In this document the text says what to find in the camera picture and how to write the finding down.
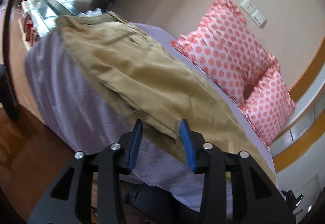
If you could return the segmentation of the khaki pants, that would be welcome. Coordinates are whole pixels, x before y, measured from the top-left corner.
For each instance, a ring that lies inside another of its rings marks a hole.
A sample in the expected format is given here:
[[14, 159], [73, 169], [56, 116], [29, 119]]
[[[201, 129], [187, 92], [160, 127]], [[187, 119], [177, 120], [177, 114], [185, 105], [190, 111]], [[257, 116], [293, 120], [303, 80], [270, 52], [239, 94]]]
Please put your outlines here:
[[248, 151], [276, 182], [216, 89], [146, 32], [113, 12], [64, 15], [56, 25], [64, 49], [92, 87], [128, 123], [144, 121], [145, 136], [158, 148], [186, 161], [180, 139], [180, 123], [186, 119], [222, 151]]

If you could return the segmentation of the lavender bed sheet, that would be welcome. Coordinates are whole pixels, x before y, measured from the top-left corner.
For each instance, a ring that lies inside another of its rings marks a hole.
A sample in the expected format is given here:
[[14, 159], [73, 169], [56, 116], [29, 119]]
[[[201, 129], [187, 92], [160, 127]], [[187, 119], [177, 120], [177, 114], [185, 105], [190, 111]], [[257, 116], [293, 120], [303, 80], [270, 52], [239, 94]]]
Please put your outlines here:
[[[66, 52], [59, 30], [27, 53], [25, 74], [45, 124], [74, 151], [100, 152], [132, 130], [89, 84]], [[159, 187], [188, 208], [200, 209], [203, 175], [149, 139], [142, 140], [136, 167], [123, 180]]]

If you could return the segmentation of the right polka dot pillow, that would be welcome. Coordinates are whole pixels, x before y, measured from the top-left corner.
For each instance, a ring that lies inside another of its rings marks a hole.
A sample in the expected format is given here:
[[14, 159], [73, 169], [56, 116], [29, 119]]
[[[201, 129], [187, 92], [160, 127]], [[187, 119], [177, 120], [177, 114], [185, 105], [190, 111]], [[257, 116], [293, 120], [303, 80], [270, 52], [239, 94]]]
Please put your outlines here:
[[279, 68], [273, 66], [254, 86], [241, 111], [263, 144], [270, 147], [295, 108]]

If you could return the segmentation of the polka dot pillow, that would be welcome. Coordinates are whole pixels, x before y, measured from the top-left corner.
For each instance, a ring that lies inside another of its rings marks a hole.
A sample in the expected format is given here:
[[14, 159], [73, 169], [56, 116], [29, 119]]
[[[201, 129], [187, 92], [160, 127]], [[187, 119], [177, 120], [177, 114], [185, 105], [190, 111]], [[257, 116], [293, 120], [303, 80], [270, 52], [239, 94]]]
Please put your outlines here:
[[254, 86], [241, 111], [263, 144], [270, 147], [295, 108], [279, 68], [273, 66]]
[[278, 65], [246, 26], [241, 11], [231, 0], [215, 0], [197, 29], [181, 35], [171, 45], [238, 106], [244, 104], [246, 87], [257, 84], [270, 67]]

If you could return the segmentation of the left polka dot pillow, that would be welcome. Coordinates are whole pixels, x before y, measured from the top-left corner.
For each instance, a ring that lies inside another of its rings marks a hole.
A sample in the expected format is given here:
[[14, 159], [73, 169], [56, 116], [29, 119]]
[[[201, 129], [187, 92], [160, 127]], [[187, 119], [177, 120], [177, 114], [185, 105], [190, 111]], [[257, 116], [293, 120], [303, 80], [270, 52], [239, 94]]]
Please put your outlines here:
[[231, 0], [215, 0], [197, 29], [181, 35], [171, 45], [238, 106], [244, 104], [246, 87], [257, 84], [270, 67], [278, 65], [246, 26], [241, 11]]

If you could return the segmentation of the wooden door frame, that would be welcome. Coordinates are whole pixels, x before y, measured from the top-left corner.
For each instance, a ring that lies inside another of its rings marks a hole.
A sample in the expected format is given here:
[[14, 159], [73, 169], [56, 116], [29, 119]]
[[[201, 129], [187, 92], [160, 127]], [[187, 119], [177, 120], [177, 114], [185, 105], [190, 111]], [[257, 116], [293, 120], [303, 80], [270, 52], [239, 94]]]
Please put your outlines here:
[[290, 96], [296, 103], [296, 109], [283, 131], [278, 135], [280, 140], [284, 135], [291, 137], [289, 145], [280, 151], [273, 162], [275, 171], [281, 172], [298, 160], [324, 133], [324, 111], [320, 115], [313, 114], [313, 121], [294, 137], [293, 130], [310, 112], [314, 112], [316, 102], [324, 93], [324, 42], [321, 43], [313, 60], [290, 89]]

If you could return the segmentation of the white wall socket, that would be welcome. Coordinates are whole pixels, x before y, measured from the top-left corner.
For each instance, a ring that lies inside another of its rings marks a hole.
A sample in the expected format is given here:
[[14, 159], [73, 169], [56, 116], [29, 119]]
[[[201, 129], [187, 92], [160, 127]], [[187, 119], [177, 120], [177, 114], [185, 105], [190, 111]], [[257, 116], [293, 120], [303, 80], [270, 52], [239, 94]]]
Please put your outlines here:
[[250, 0], [243, 0], [240, 7], [248, 14], [251, 15], [255, 10], [256, 6]]

